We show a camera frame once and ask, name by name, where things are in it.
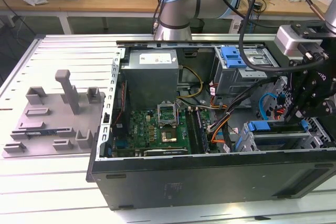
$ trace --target yellow wire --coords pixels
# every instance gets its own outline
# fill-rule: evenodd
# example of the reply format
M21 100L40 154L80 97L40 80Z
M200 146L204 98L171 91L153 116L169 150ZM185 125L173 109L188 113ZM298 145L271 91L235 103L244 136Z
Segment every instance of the yellow wire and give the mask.
M184 96L178 96L177 98L192 98L192 97L195 97L195 96L197 96L198 94L201 93L201 91L203 89L203 81L198 76L198 74L196 74L196 72L194 70L192 70L190 67L186 67L186 66L182 66L182 67L188 69L191 73L193 73L198 78L198 80L200 81L201 86L200 86L200 89L196 93L189 94L189 95L184 95Z

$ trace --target desk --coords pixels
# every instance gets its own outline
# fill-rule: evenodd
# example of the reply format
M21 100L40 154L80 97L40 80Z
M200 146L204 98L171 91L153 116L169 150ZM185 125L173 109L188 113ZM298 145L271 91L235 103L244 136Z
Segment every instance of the desk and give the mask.
M206 37L238 40L238 35L194 35L193 39ZM129 35L58 35L35 39L0 88L0 152L27 103L25 93L30 86L42 85L46 93L59 93L55 72L69 69L71 84L76 85L78 92L94 86L104 92L112 68L106 52L117 46L116 40L129 38ZM133 38L151 40L152 36ZM245 36L246 41L273 38L274 35ZM56 48L64 54L56 53ZM113 212L96 183L85 181L88 162L89 154L9 159L0 156L0 223L60 224L76 220L80 224L196 221L218 224L250 223L255 221L254 216L265 216L271 220L263 220L262 224L316 224L336 219L335 177L301 199Z
M65 34L72 34L68 17L153 17L157 0L48 0L49 4L30 6L22 0L6 0L18 15L22 16L56 16L59 18ZM265 0L267 9L260 19L267 20L309 20L317 19L306 2L290 3L287 0ZM327 6L319 1L313 1L322 11ZM239 10L247 11L247 2L243 0ZM13 13L0 1L0 16ZM235 14L227 19L241 20Z

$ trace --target blue plastic clip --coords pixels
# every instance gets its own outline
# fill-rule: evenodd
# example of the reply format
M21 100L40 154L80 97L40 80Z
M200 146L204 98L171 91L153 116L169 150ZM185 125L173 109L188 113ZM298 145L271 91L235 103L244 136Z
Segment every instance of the blue plastic clip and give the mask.
M227 68L246 68L240 53L235 47L221 47L222 57L226 61Z
M305 119L301 120L301 125L302 125L305 132L307 132L309 130L309 124L305 121Z
M271 128L269 127L266 121L251 121L247 124L250 131L270 131Z

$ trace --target slotted metal surface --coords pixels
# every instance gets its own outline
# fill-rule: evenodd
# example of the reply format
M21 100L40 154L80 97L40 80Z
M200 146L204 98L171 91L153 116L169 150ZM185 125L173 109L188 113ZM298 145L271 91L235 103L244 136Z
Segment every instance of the slotted metal surface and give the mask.
M113 52L116 40L149 38L141 35L73 35L47 36L34 41L0 88L0 143L7 142L9 132L27 102L25 93L31 85L42 85L48 93L60 92L54 74L62 67L71 71L71 83L77 85L78 90L84 91L95 84L106 92L112 67L109 53ZM225 38L223 35L210 36L213 40ZM56 53L53 46L60 48L60 44L63 48L66 45L72 48L72 52ZM257 222L254 216L265 216L271 219L262 222L269 224L332 223L336 219L335 178L302 199L113 212L97 185L86 183L88 162L88 154L0 159L0 223L68 223L73 220L78 223L108 221L113 224L250 223Z

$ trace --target wooden desk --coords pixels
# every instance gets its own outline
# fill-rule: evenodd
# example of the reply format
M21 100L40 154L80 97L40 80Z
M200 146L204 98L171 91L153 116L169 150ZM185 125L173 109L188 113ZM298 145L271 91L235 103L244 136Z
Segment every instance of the wooden desk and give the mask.
M157 0L48 0L49 3L40 6L30 6L22 0L6 0L9 6L22 16L56 16L60 19L65 34L72 34L68 17L152 17L157 6ZM288 0L265 0L267 9L260 19L270 20L303 20L316 19L306 2L290 3ZM322 11L327 6L313 0ZM246 0L242 0L239 10L245 13ZM12 15L5 4L0 1L0 15ZM238 22L237 15L230 19Z

